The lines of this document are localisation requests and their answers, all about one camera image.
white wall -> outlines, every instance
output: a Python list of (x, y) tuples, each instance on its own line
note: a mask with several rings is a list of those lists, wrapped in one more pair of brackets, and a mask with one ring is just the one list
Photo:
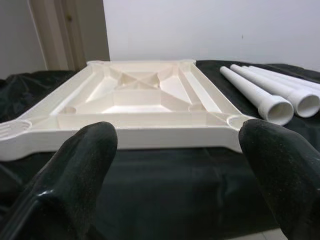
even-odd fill
[(112, 61), (237, 60), (320, 71), (320, 0), (103, 0)]
[(27, 0), (0, 0), (0, 78), (45, 69)]

white plastic tray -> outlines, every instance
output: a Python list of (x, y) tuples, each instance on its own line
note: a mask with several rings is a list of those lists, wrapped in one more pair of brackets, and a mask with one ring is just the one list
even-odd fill
[(240, 152), (241, 114), (192, 60), (92, 61), (15, 120), (0, 160), (56, 151), (80, 128), (112, 123), (119, 149), (221, 146)]

white plastic tube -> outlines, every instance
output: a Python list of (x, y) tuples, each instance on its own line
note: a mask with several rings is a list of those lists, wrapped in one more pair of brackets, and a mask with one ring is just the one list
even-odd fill
[(294, 77), (294, 76), (289, 76), (289, 75), (285, 75), (282, 73), (278, 73), (275, 71), (270, 71), (270, 70), (266, 70), (260, 67), (256, 67), (256, 66), (249, 66), (250, 69), (259, 69), (262, 70), (266, 73), (269, 73), (273, 76), (278, 76), (287, 80), (290, 80), (291, 82), (297, 83), (297, 84), (302, 84), (303, 86), (307, 86), (309, 88), (316, 88), (318, 91), (320, 91), (320, 84), (319, 83), (315, 83), (315, 82), (311, 82), (311, 81), (307, 81), (298, 77)]
[(269, 78), (270, 80), (273, 80), (273, 81), (276, 81), (278, 83), (287, 85), (287, 86), (292, 87), (294, 89), (302, 89), (303, 88), (306, 91), (309, 91), (310, 93), (313, 93), (314, 95), (317, 95), (318, 98), (320, 98), (320, 90), (305, 86), (305, 85), (303, 85), (303, 83), (293, 82), (293, 81), (291, 81), (289, 79), (286, 79), (286, 78), (283, 78), (283, 77), (280, 77), (280, 76), (277, 76), (277, 75), (270, 74), (269, 72), (263, 71), (262, 68), (258, 68), (258, 67), (242, 66), (242, 68), (247, 69), (247, 70), (249, 70), (251, 72), (254, 72), (256, 74), (265, 76), (265, 77)]
[(268, 77), (256, 74), (235, 64), (232, 64), (230, 68), (267, 92), (287, 99), (292, 104), (295, 114), (302, 118), (312, 117), (319, 111), (320, 99), (309, 91), (295, 89), (272, 81)]
[(271, 95), (225, 66), (220, 68), (220, 73), (257, 107), (260, 116), (266, 121), (285, 125), (292, 119), (294, 109), (283, 97)]

pipe opening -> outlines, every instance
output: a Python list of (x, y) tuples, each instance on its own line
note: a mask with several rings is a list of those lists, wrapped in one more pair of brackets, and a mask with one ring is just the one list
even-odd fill
[(268, 122), (285, 125), (287, 124), (293, 116), (293, 109), (290, 103), (279, 102), (275, 104), (268, 112), (267, 120)]
[(315, 95), (305, 97), (297, 106), (296, 112), (300, 117), (309, 118), (320, 109), (320, 100)]

floor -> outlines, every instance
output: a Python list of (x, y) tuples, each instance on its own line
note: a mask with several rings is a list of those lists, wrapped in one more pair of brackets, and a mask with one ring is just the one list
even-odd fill
[(280, 228), (252, 235), (241, 236), (229, 240), (288, 240)]

